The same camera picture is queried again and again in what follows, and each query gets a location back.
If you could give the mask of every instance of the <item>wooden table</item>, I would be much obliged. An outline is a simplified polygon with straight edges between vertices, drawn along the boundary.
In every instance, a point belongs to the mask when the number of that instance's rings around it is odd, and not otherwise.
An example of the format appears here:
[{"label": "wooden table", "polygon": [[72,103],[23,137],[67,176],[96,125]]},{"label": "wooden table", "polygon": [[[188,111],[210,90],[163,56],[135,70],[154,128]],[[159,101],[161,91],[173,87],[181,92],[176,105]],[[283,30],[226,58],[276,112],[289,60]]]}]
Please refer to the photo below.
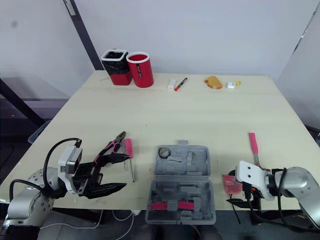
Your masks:
[{"label": "wooden table", "polygon": [[[178,92],[169,92],[170,79],[177,83],[188,77]],[[49,149],[59,140],[83,140],[82,163],[97,153],[122,131],[134,145],[136,182],[123,163],[106,166],[102,183],[127,183],[107,197],[87,199],[66,194],[54,206],[76,209],[145,210],[159,145],[207,146],[210,154],[214,203],[217,210],[231,210],[226,202],[222,175],[235,169],[241,160],[253,163],[248,132],[255,132],[259,159],[264,168],[300,166],[320,183],[320,149],[305,129],[274,82],[267,76],[217,76],[227,82],[241,81],[235,89],[210,89],[208,75],[155,73],[154,85],[138,88],[115,86],[104,71],[96,71],[71,97],[48,127],[22,157],[0,186],[2,202],[9,201],[13,179],[27,179],[43,167]],[[56,149],[49,166],[57,167],[65,145]],[[15,194],[23,188],[15,186]],[[263,210],[277,209],[277,201],[262,200]],[[297,200],[283,198],[284,209],[299,209]]]}]

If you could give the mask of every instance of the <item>gray floor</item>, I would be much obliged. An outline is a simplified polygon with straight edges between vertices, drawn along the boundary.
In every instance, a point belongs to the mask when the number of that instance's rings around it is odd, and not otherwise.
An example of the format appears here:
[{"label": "gray floor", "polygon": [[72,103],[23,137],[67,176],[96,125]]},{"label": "gray floor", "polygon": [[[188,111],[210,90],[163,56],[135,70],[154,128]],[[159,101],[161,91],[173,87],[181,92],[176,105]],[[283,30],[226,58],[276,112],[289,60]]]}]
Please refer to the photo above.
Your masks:
[{"label": "gray floor", "polygon": [[[12,133],[13,130],[6,129],[7,132]],[[16,132],[21,133],[21,129],[14,129]],[[11,171],[11,169],[17,164],[19,159],[23,156],[26,150],[30,147],[30,144],[24,141],[14,142],[1,142],[1,180]],[[128,215],[128,211],[116,211],[119,218],[123,218]],[[224,240],[320,240],[320,234],[314,233],[295,233],[284,227],[273,226],[269,224],[251,225],[250,215],[247,211],[238,211],[241,224],[238,224],[237,219],[232,211],[217,211],[215,228],[222,236]],[[290,221],[294,221],[294,224],[301,225],[306,224],[306,221],[298,217],[290,217]],[[78,218],[68,216],[58,212],[52,212],[44,225],[52,223],[69,223],[79,227],[93,227],[94,224],[89,221],[80,220]],[[126,221],[117,221],[112,216],[111,211],[106,210],[102,224],[96,229],[73,229],[67,226],[53,226],[42,229],[39,233],[39,240],[115,240],[122,236],[129,228],[131,224],[131,218]],[[134,218],[134,224],[132,230],[127,236],[122,238],[123,240],[136,237],[140,230],[145,228],[144,212]],[[196,231],[189,225],[178,226],[153,226],[157,230],[161,230],[163,239],[196,239]]]}]

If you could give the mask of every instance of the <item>pink strap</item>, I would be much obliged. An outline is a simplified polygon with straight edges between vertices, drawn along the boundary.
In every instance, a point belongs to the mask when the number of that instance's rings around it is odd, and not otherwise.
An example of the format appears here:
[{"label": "pink strap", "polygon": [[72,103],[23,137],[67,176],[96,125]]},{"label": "pink strap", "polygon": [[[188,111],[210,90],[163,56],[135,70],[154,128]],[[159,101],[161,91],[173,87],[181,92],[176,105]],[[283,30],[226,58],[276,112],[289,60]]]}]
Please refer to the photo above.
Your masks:
[{"label": "pink strap", "polygon": [[153,202],[151,204],[151,210],[167,210],[168,204],[166,202]]},{"label": "pink strap", "polygon": [[256,134],[254,132],[249,132],[250,144],[253,154],[258,154],[258,145],[256,141]]},{"label": "pink strap", "polygon": [[194,210],[195,204],[193,202],[178,201],[178,209]]}]

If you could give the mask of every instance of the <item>small white object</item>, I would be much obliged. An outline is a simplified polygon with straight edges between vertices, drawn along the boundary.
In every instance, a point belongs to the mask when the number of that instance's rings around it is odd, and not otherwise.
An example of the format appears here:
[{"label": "small white object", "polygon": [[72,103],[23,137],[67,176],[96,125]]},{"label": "small white object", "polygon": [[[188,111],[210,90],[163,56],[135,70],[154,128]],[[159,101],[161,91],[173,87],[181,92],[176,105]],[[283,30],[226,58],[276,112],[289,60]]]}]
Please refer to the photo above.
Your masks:
[{"label": "small white object", "polygon": [[135,216],[138,216],[141,213],[141,210],[131,210]]},{"label": "small white object", "polygon": [[234,89],[234,88],[236,87],[236,85],[235,85],[234,82],[228,82],[227,85],[226,85],[226,87],[227,87],[228,89]]},{"label": "small white object", "polygon": [[175,89],[175,85],[176,85],[176,81],[175,79],[171,79],[168,85],[168,90],[169,91],[173,91]]}]

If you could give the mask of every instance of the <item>eraser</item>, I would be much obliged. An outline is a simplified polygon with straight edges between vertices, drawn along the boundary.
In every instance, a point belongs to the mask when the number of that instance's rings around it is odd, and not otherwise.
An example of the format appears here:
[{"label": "eraser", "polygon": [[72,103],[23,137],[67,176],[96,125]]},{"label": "eraser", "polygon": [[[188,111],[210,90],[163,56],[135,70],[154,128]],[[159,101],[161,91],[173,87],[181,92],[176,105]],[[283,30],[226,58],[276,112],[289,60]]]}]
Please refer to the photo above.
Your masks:
[{"label": "eraser", "polygon": [[173,91],[175,89],[175,85],[176,85],[176,81],[175,79],[171,79],[168,85],[168,90],[169,91]]},{"label": "eraser", "polygon": [[226,85],[226,87],[227,87],[228,89],[234,89],[234,88],[235,88],[235,83],[234,83],[234,82],[228,82],[227,85]]}]

